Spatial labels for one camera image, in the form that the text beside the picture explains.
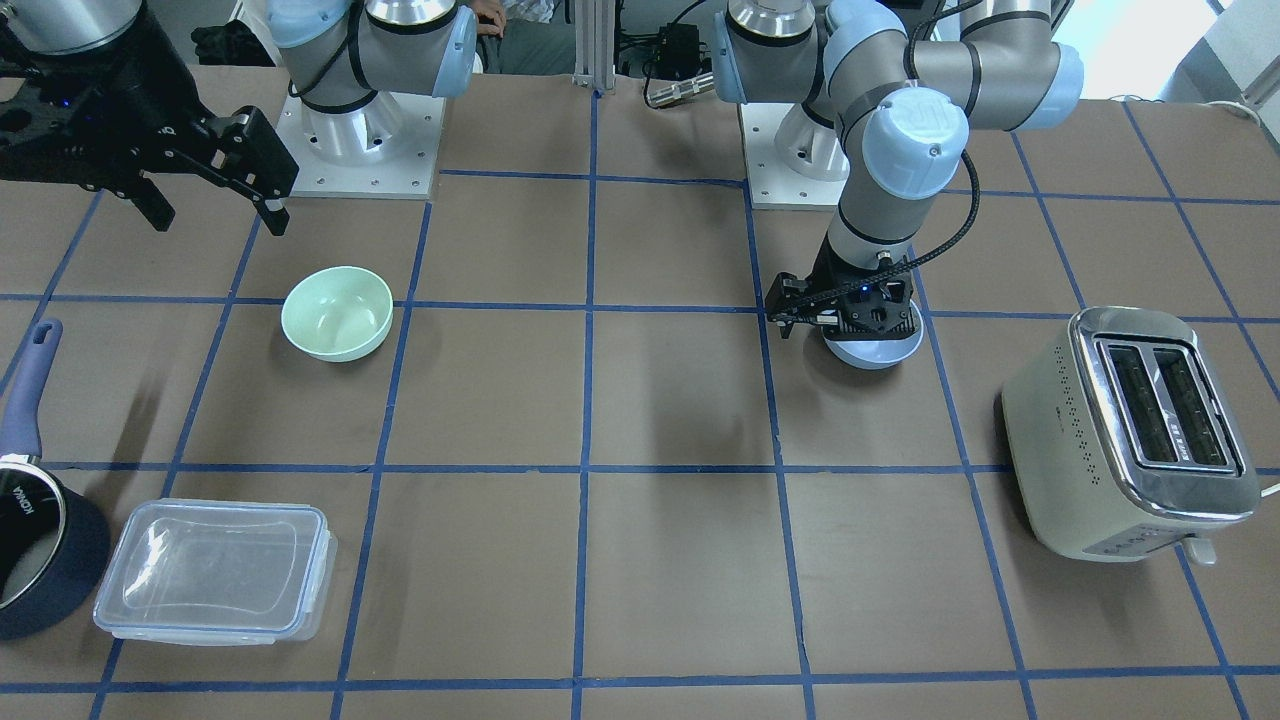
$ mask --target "person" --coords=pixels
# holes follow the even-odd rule
[[[513,76],[572,74],[577,63],[573,26],[507,17],[500,0],[470,0],[480,20],[476,54],[484,72]]]

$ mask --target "metal base plate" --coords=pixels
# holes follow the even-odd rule
[[[788,168],[773,147],[773,136],[791,105],[749,102],[739,108],[751,206],[756,210],[835,210],[845,181],[806,178]]]
[[[372,165],[337,165],[328,163],[311,150],[302,123],[302,101],[289,97],[276,123],[276,132],[289,154],[298,163],[298,179],[293,183],[293,197],[384,197],[403,200],[430,200],[435,181],[435,161],[440,150],[440,132],[444,128],[444,99],[428,95],[393,92],[406,123],[415,133],[416,149],[398,158],[388,158]]]

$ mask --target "mint green bowl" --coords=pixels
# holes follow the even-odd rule
[[[280,327],[294,347],[316,360],[358,360],[387,340],[392,291],[383,278],[364,268],[328,268],[289,291],[280,309]]]

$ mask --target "metal pole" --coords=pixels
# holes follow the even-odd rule
[[[573,0],[573,32],[577,54],[573,83],[613,92],[614,0]]]

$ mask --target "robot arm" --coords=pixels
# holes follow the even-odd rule
[[[814,324],[841,359],[920,332],[908,261],[911,241],[963,161],[969,128],[1052,127],[1074,109],[1079,56],[1051,41],[1050,0],[965,3],[959,42],[915,47],[874,0],[835,0],[823,23],[809,0],[730,0],[717,17],[717,91],[732,102],[800,102],[835,128],[850,172],[813,270],[782,273],[765,311],[782,327]]]
[[[0,0],[0,178],[105,188],[154,228],[173,206],[143,173],[191,173],[247,197],[273,234],[297,164],[253,106],[218,118],[143,0]]]
[[[392,92],[456,97],[471,82],[476,15],[454,0],[268,0],[266,8],[301,99],[303,165],[412,155],[415,124]]]

